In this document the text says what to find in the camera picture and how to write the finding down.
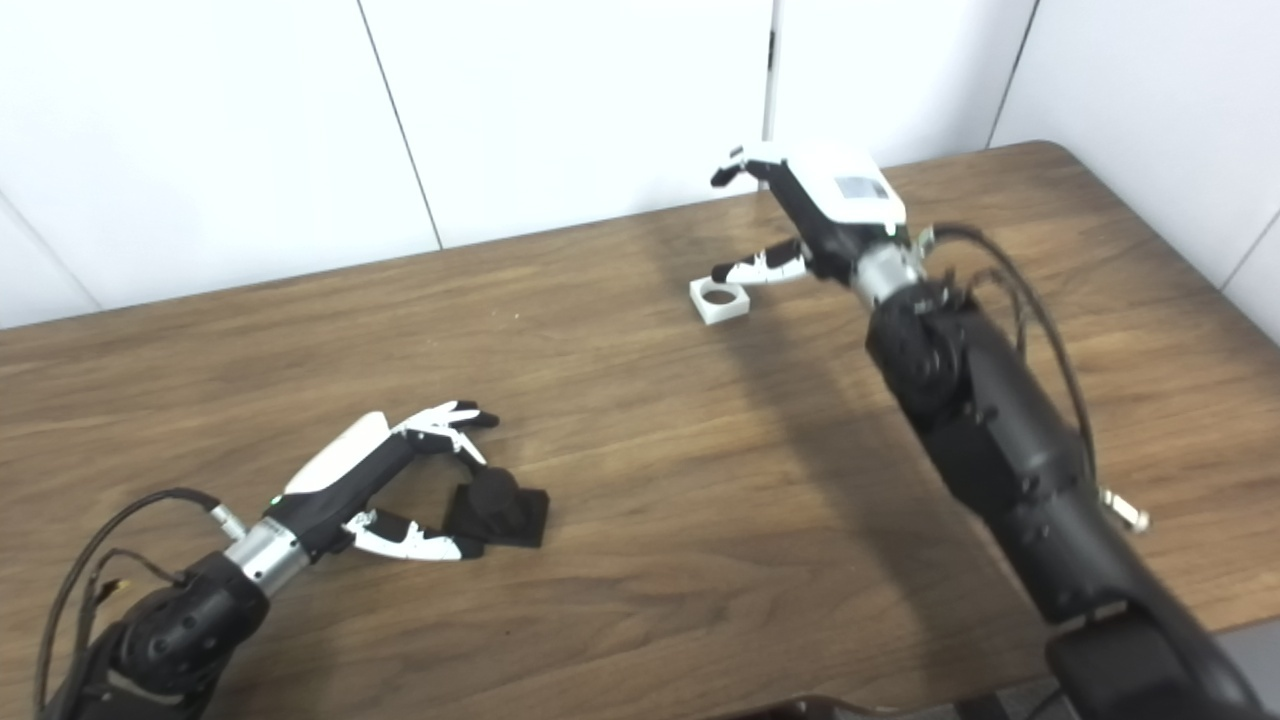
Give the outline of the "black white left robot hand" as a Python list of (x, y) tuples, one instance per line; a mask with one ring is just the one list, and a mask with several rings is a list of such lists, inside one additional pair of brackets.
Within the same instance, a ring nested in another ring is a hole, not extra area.
[(426, 407), (396, 425), (381, 411), (367, 413), (311, 457), (264, 515), (293, 536), (310, 562), (347, 548), (421, 562), (480, 559), (483, 542), (448, 536), (371, 501), (417, 457), (451, 455), (471, 470), (486, 468), (466, 430), (499, 423), (467, 400)]

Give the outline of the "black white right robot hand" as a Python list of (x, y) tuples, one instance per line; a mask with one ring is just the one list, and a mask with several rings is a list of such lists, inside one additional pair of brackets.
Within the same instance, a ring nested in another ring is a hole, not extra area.
[(813, 274), (846, 284), (864, 255), (908, 242), (905, 205), (867, 152), (745, 143), (731, 151), (710, 183), (723, 188), (741, 174), (768, 186), (796, 234), (713, 266), (716, 283), (781, 284)]

